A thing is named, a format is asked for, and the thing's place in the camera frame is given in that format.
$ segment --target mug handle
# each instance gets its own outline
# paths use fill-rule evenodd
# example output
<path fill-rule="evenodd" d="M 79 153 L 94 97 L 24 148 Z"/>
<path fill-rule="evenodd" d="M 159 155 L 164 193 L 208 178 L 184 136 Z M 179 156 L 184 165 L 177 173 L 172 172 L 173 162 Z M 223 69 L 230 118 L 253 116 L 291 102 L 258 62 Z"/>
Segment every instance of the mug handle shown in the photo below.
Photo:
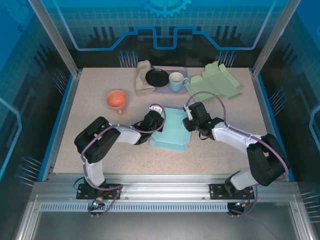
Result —
<path fill-rule="evenodd" d="M 188 82 L 189 82 L 189 78 L 188 78 L 188 77 L 185 77 L 185 78 L 183 79 L 183 85 L 182 85 L 182 87 L 186 86 Z"/>

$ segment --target enclosure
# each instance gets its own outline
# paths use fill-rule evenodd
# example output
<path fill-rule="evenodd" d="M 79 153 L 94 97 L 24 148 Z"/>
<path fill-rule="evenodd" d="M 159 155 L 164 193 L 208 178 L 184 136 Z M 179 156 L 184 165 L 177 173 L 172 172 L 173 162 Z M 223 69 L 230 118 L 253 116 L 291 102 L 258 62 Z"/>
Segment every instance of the enclosure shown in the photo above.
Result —
<path fill-rule="evenodd" d="M 315 0 L 3 0 L 0 239 L 318 239 L 319 9 Z M 184 152 L 115 144 L 103 163 L 106 182 L 124 185 L 114 208 L 91 219 L 92 200 L 76 199 L 77 134 L 99 116 L 132 125 L 150 104 L 182 109 L 191 96 L 137 95 L 145 60 L 190 79 L 218 62 L 244 86 L 222 99 L 228 122 L 274 135 L 289 165 L 288 181 L 257 187 L 249 217 L 232 219 L 226 209 L 239 201 L 212 200 L 208 187 L 248 158 L 198 133 Z M 106 107 L 115 89 L 128 95 L 121 117 Z M 218 104 L 205 107 L 222 117 Z"/>

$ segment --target orange cup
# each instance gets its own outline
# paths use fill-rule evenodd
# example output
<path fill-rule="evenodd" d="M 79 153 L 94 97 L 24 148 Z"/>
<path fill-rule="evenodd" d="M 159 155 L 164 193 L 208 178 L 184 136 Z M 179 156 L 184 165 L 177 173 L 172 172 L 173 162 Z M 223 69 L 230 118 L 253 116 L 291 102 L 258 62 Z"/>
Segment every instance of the orange cup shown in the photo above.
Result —
<path fill-rule="evenodd" d="M 112 110 L 117 111 L 122 115 L 122 111 L 127 106 L 127 94 L 121 90 L 112 91 L 106 97 L 106 103 Z"/>

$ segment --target black cable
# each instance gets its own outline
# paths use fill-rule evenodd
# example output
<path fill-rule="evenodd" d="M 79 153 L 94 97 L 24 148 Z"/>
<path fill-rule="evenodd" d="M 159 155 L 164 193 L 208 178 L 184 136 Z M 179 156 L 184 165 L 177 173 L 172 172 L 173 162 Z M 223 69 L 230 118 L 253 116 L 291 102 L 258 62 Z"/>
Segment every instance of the black cable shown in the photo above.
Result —
<path fill-rule="evenodd" d="M 199 138 L 200 138 L 200 140 L 206 140 L 206 139 L 208 139 L 208 137 L 206 137 L 206 138 L 201 138 L 201 133 L 199 132 Z"/>
<path fill-rule="evenodd" d="M 78 179 L 74 182 L 74 184 L 73 184 L 73 188 L 74 188 L 75 190 L 78 190 L 78 189 L 76 189 L 76 188 L 75 188 L 75 185 L 76 185 L 76 184 L 77 184 L 77 182 L 79 182 L 81 179 L 85 179 L 85 177 L 84 177 L 84 176 L 82 176 L 82 177 L 78 178 Z"/>

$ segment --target purple tray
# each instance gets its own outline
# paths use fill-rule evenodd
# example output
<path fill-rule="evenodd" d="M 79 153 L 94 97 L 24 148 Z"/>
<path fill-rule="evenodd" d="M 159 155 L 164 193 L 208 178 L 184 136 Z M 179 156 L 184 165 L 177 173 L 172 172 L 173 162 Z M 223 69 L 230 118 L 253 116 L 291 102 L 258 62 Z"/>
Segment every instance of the purple tray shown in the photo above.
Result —
<path fill-rule="evenodd" d="M 181 73 L 184 77 L 187 76 L 187 69 L 183 66 L 153 66 L 155 69 L 165 69 L 168 74 L 174 73 L 174 72 L 179 72 Z M 173 92 L 170 89 L 169 83 L 165 86 L 161 87 L 155 87 L 155 93 L 156 94 L 185 94 L 187 92 L 187 89 L 183 87 L 179 92 Z"/>

